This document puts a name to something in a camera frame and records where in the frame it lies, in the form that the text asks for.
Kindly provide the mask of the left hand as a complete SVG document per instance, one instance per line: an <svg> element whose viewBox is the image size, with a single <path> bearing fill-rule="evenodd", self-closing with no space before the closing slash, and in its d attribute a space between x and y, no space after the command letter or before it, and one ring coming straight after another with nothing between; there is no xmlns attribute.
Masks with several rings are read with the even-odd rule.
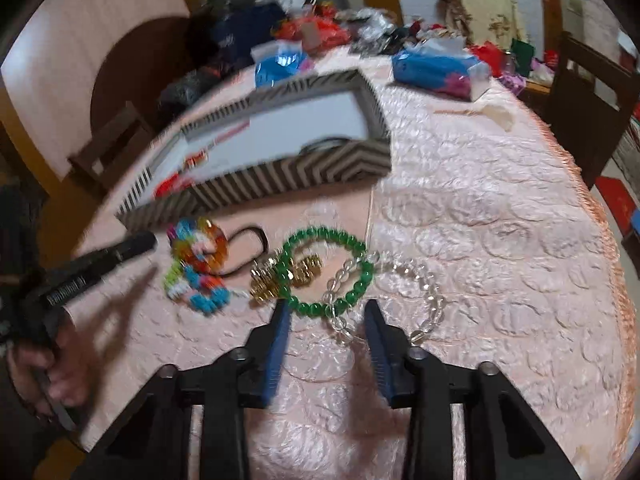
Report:
<svg viewBox="0 0 640 480"><path fill-rule="evenodd" d="M72 319L66 315L58 326L58 355L29 342L14 344L8 353L10 377L16 392L38 414L51 415L46 395L32 374L43 370L49 378L48 395L68 408L80 408L92 387L89 350Z"/></svg>

